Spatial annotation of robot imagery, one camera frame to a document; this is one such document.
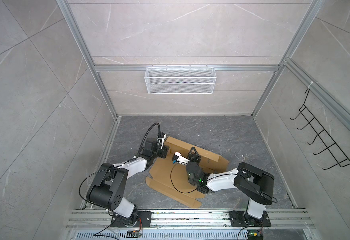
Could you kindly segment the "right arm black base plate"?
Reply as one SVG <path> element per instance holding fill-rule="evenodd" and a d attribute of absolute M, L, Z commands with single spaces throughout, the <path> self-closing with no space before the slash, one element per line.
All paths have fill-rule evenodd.
<path fill-rule="evenodd" d="M 257 219 L 250 216 L 247 211 L 229 211 L 229 220 L 232 227 L 271 227 L 267 211 L 263 211 L 262 217 Z"/>

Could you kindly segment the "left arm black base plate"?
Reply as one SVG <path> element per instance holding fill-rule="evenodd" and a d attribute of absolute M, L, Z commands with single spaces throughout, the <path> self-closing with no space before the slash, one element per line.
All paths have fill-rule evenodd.
<path fill-rule="evenodd" d="M 116 215 L 113 217 L 111 227 L 119 228 L 149 228 L 152 221 L 152 212 L 150 211 L 137 211 L 133 212 L 129 218 Z"/>

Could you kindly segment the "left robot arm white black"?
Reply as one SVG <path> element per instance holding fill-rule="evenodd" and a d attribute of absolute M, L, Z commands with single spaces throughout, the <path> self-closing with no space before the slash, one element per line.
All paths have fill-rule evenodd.
<path fill-rule="evenodd" d="M 149 169 L 157 158 L 166 158 L 169 150 L 164 145 L 166 138 L 165 133 L 159 133 L 156 138 L 148 138 L 142 147 L 142 153 L 130 161 L 119 165 L 102 164 L 86 193 L 86 200 L 135 221 L 137 207 L 124 197 L 127 179 Z"/>

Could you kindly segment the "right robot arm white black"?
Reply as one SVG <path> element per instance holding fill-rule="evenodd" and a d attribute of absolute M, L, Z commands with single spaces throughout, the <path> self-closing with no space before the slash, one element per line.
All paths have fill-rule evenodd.
<path fill-rule="evenodd" d="M 195 190 L 208 194 L 220 190 L 239 189 L 249 197 L 244 218 L 249 223 L 260 223 L 265 216 L 266 206 L 276 202 L 273 197 L 274 176 L 253 165 L 242 162 L 238 167 L 227 172 L 208 174 L 199 165 L 201 156 L 192 147 L 187 158 L 175 152 L 173 163 L 184 165 L 187 181 Z"/>

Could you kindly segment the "brown cardboard box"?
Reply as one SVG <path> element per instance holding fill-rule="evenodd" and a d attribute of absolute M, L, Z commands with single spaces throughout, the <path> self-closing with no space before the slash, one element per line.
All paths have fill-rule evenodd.
<path fill-rule="evenodd" d="M 176 165 L 173 169 L 175 164 L 173 164 L 172 161 L 175 152 L 179 152 L 183 157 L 187 157 L 193 145 L 172 137 L 167 138 L 165 145 L 170 147 L 167 157 L 165 159 L 157 158 L 150 169 L 150 176 L 146 177 L 146 184 L 151 189 L 192 209 L 200 208 L 202 203 L 199 202 L 198 199 L 203 199 L 205 194 L 198 191 L 182 194 L 176 191 L 172 185 L 173 182 L 175 187 L 182 192 L 189 192 L 195 189 L 195 187 L 187 181 L 185 166 Z M 201 156 L 199 165 L 203 168 L 205 173 L 213 174 L 227 171 L 229 161 L 224 157 L 199 147 L 196 147 L 196 150 Z"/>

